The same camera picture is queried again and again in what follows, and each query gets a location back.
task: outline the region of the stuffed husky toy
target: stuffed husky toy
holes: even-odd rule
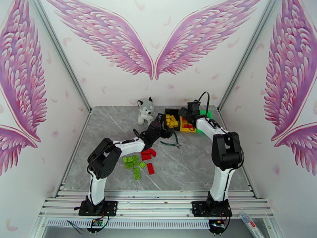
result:
[[[138,100],[137,105],[140,107],[137,123],[139,125],[143,125],[144,120],[147,120],[147,124],[149,125],[151,121],[154,120],[153,118],[154,104],[153,104],[152,98],[150,97],[148,100],[145,100],[145,101]]]

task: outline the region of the wing feather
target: wing feather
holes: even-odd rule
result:
[[[109,10],[78,0],[47,0],[74,34],[94,51],[133,75],[145,72],[153,79],[153,61],[126,19]]]
[[[308,172],[317,174],[317,122],[296,127],[285,134],[275,147],[286,145],[295,154],[296,165],[301,163]]]
[[[176,75],[199,61],[248,21],[260,0],[228,0],[185,17],[174,29],[155,62],[155,78]]]
[[[315,27],[298,0],[283,0],[270,47],[264,111],[274,141],[295,124],[317,77]]]
[[[15,0],[0,34],[0,89],[18,126],[39,142],[36,127],[46,116],[40,51],[29,3]]]
[[[13,164],[17,166],[21,149],[26,146],[37,148],[36,144],[21,131],[0,125],[0,176],[3,171],[12,168]]]

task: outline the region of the toy dog face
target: toy dog face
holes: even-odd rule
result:
[[[144,114],[147,116],[150,116],[151,114],[153,114],[154,104],[151,97],[145,101],[140,101],[140,100],[137,101],[137,105],[140,107],[141,114]]]

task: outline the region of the toy dog ear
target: toy dog ear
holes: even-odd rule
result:
[[[137,101],[138,107],[140,107],[142,104],[143,104],[143,101],[140,101],[140,100]]]

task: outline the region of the gray marble table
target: gray marble table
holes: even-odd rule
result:
[[[164,113],[165,108],[155,107],[155,113]],[[211,106],[213,118],[222,123],[214,106]],[[67,176],[65,188],[69,190],[88,190],[90,176],[86,172],[87,158],[96,146],[106,137],[112,140],[133,138],[132,129],[139,132],[147,129],[147,124],[137,124],[138,107],[95,107],[89,120],[78,152]],[[180,149],[154,143],[157,156],[147,163],[152,163],[155,174],[149,175],[147,168],[141,169],[141,179],[134,180],[132,169],[124,167],[119,159],[113,173],[106,182],[107,190],[209,190],[215,166],[211,159],[212,142],[204,134],[177,132]],[[174,136],[164,139],[175,142]],[[239,169],[233,174],[231,190],[248,190],[248,181]]]

